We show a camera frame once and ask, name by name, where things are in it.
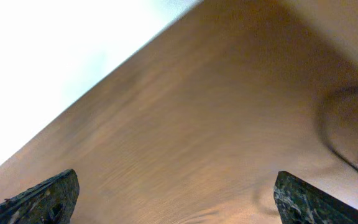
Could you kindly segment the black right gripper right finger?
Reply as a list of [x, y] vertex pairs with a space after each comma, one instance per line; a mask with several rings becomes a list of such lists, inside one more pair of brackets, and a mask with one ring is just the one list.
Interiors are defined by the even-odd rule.
[[280, 171], [273, 198], [284, 224], [358, 224], [358, 210], [315, 186]]

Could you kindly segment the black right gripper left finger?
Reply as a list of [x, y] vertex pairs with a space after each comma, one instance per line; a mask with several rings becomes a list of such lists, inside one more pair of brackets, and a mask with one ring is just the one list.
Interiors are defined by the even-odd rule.
[[64, 170], [0, 203], [0, 224], [69, 224], [79, 193], [76, 172]]

